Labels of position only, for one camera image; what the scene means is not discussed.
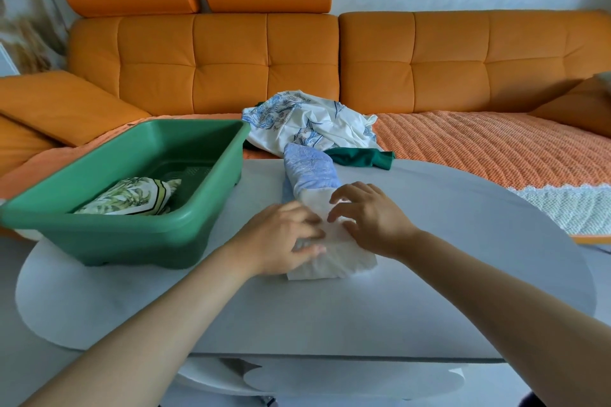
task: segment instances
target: orange leather sofa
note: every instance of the orange leather sofa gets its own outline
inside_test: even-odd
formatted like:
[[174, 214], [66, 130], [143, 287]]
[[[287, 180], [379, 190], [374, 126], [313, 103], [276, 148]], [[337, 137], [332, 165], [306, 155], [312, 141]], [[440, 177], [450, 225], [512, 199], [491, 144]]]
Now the orange leather sofa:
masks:
[[[210, 13], [200, 0], [67, 0], [82, 16], [68, 72], [0, 79], [0, 198], [128, 123], [237, 117], [295, 89], [376, 113], [378, 141], [398, 157], [516, 191], [611, 183], [611, 99], [590, 79], [611, 71], [604, 12], [336, 17], [331, 0], [206, 1]], [[540, 106], [559, 97], [550, 118]], [[611, 242], [611, 233], [574, 236]]]

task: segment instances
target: white table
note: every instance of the white table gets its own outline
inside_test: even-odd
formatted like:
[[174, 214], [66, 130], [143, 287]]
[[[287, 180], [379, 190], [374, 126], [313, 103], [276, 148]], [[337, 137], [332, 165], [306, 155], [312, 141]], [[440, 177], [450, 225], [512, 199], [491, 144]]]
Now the white table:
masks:
[[[380, 186], [421, 228], [593, 314], [594, 285], [579, 249], [538, 209], [504, 188], [445, 166], [405, 160], [395, 161], [391, 171], [337, 170], [344, 182], [365, 180]], [[279, 202], [283, 179], [282, 161], [246, 160], [208, 251], [264, 206]], [[35, 334], [64, 347], [87, 349], [184, 274], [154, 266], [85, 268], [42, 241], [19, 275], [17, 304]], [[193, 352], [254, 362], [266, 357], [274, 364], [287, 356], [293, 361], [309, 357], [454, 366], [501, 360], [449, 302], [407, 268], [385, 258], [379, 258], [372, 272], [350, 279], [254, 278], [227, 304]], [[269, 386], [264, 380], [255, 384]]]

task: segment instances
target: human hand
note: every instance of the human hand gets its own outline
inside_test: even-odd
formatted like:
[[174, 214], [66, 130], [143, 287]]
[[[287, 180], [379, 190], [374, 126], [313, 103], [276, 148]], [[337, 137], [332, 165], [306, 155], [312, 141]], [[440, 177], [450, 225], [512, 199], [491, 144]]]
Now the human hand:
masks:
[[[349, 203], [338, 203], [341, 200]], [[361, 248], [381, 256], [398, 259], [401, 249], [420, 232], [401, 208], [373, 184], [355, 182], [343, 185], [335, 190], [329, 202], [338, 204], [329, 212], [327, 220], [354, 219], [354, 222], [345, 221], [342, 225]]]
[[273, 204], [250, 219], [226, 246], [251, 276], [284, 274], [325, 252], [325, 247], [317, 244], [293, 251], [299, 238], [325, 236], [316, 226], [320, 221], [298, 201]]

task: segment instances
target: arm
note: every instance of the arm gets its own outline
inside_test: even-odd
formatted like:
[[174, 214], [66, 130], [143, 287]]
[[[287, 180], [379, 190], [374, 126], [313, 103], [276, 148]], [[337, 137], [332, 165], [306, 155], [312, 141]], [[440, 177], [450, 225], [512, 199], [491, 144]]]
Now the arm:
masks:
[[548, 407], [611, 402], [611, 328], [416, 228], [378, 187], [356, 182], [329, 214], [357, 243], [396, 259], [477, 326]]
[[313, 225], [319, 220], [297, 202], [263, 210], [23, 406], [157, 407], [195, 342], [249, 278], [288, 272], [323, 251], [291, 251], [298, 238], [324, 235]]

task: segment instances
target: forearm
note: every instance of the forearm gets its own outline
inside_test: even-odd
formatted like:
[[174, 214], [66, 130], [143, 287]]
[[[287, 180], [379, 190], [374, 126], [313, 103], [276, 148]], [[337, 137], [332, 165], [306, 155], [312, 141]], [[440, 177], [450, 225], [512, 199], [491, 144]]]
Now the forearm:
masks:
[[547, 403], [608, 405], [611, 328], [421, 232], [401, 261], [454, 304]]
[[177, 285], [108, 334], [24, 404], [152, 407], [195, 342], [249, 278], [217, 250]]

